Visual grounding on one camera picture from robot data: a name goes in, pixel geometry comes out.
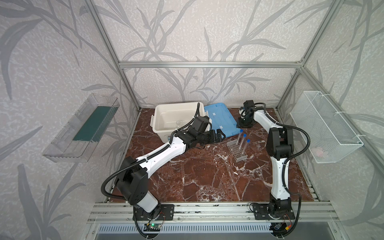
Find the blue plastic lid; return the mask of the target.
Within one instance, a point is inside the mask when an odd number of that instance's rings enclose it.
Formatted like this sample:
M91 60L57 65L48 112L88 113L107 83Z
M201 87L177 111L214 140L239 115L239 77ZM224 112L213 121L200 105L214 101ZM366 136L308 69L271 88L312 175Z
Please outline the blue plastic lid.
M212 120L214 130L220 129L227 138L238 135L241 129L237 128L237 122L224 103L205 106L205 112Z

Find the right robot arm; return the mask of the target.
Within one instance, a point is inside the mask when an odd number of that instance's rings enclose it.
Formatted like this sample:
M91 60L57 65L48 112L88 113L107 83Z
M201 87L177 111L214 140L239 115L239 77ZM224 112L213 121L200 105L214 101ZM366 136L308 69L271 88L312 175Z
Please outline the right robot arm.
M238 127L251 128L260 124L267 132L266 151L271 157L273 168L273 186L270 201L267 204L250 204L256 220L281 220L288 216L295 218L292 208L292 195L301 197L299 193L289 190L289 164L292 159L309 149L311 138L301 128L284 125L276 121L268 113L265 103L255 103L252 100L244 102L239 110ZM305 147L294 153L294 130L304 134L307 139Z

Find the blue-capped test tube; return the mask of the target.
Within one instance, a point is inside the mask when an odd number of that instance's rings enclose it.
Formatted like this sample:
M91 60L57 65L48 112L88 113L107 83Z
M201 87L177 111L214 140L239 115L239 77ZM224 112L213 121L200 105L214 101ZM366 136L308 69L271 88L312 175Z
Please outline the blue-capped test tube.
M247 135L243 134L243 137L242 137L240 144L239 144L239 150L243 149L243 145L244 145L244 142L246 141L246 137L247 137Z
M251 140L250 139L247 139L242 147L242 154L244 154L250 144Z
M238 138L237 138L237 142L236 144L239 145L243 139L243 135L244 135L244 130L240 129L240 132L238 134Z

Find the clear test tube rack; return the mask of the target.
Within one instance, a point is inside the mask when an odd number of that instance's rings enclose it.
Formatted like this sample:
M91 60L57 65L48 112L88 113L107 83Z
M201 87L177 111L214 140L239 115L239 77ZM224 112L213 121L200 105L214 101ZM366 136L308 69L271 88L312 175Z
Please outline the clear test tube rack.
M246 155L246 153L242 152L242 149L240 149L240 145L237 144L237 140L228 142L227 147L229 148L236 162L244 161L247 159L248 156Z

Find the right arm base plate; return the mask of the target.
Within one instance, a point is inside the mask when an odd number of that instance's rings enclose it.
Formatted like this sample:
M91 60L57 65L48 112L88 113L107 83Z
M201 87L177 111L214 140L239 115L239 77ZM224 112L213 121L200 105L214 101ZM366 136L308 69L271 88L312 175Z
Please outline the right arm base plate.
M291 208L282 211L275 210L273 214L269 212L268 204L253 203L250 208L254 214L255 220L283 221L290 219L292 221L296 219L295 213Z

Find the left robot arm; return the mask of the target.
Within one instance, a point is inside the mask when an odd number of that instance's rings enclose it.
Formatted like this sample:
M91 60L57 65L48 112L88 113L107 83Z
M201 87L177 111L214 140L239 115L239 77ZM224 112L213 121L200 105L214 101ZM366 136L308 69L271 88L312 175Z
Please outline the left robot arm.
M148 190L149 178L163 165L196 145L222 142L226 135L221 129L206 130L211 126L207 116L194 117L187 125L174 130L170 140L154 151L133 159L124 159L121 169L102 183L101 193L111 199L122 199L148 214L157 214L161 204Z

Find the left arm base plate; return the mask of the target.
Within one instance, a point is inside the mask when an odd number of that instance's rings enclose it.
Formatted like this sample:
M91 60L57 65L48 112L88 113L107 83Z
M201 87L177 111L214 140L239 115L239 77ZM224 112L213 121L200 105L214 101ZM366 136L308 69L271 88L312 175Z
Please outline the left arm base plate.
M175 205L173 204L158 204L155 209L147 213L143 208L134 207L134 216L138 221L172 221L174 218Z

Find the white plastic bin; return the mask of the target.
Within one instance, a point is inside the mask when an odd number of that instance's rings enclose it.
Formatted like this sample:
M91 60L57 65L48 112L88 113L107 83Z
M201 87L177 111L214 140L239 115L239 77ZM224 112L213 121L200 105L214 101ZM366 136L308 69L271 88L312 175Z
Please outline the white plastic bin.
M163 143L167 143L174 130L181 128L193 119L198 104L200 104L200 115L208 116L204 104L201 102L157 105L154 115L151 116L150 126L153 132L160 137ZM180 125L176 124L178 120L182 121Z

